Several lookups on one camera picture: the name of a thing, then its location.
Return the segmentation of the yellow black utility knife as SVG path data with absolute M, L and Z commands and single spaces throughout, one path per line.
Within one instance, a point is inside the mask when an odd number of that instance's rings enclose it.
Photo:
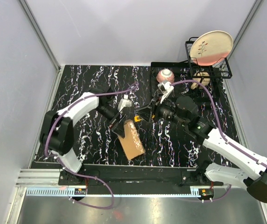
M 140 118 L 140 116 L 135 116 L 134 117 L 134 122 L 139 122 L 139 121 L 141 121 L 142 119 Z

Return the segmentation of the brown cardboard express box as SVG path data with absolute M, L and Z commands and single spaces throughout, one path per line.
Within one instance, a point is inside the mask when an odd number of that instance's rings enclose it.
M 133 160 L 134 158 L 143 155 L 145 149 L 140 140 L 138 131 L 135 127 L 133 120 L 126 120 L 124 123 L 124 134 L 125 137 L 118 135 L 118 139 L 121 143 L 122 149 L 128 160 Z

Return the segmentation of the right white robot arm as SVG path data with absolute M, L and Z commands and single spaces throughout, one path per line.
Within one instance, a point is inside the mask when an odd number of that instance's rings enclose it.
M 199 116 L 198 106 L 190 97 L 165 101 L 154 98 L 136 113 L 148 122 L 164 119 L 180 126 L 194 142 L 221 154 L 236 165 L 232 168 L 206 162 L 195 174 L 199 184 L 206 185 L 210 181 L 227 183 L 245 189 L 256 200 L 267 203 L 267 157 L 247 149 L 223 134 L 212 122 Z

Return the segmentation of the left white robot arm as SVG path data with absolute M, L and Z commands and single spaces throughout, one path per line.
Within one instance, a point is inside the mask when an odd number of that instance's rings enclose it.
M 124 138 L 126 116 L 110 105 L 114 95 L 124 92 L 126 93 L 126 91 L 112 92 L 111 88 L 107 91 L 92 88 L 64 109 L 46 112 L 40 133 L 40 143 L 44 146 L 46 157 L 56 157 L 62 166 L 70 171 L 68 179 L 73 184 L 79 185 L 85 178 L 84 172 L 81 171 L 82 163 L 73 150 L 74 126 L 90 111 L 96 110 L 108 120 L 109 129 Z

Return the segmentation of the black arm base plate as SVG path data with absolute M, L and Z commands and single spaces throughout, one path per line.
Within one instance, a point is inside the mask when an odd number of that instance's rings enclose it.
M 80 174 L 91 176 L 89 186 L 99 183 L 95 177 L 109 185 L 114 183 L 171 183 L 178 186 L 222 186 L 221 182 L 211 182 L 195 168 L 149 167 L 123 165 L 85 164 Z

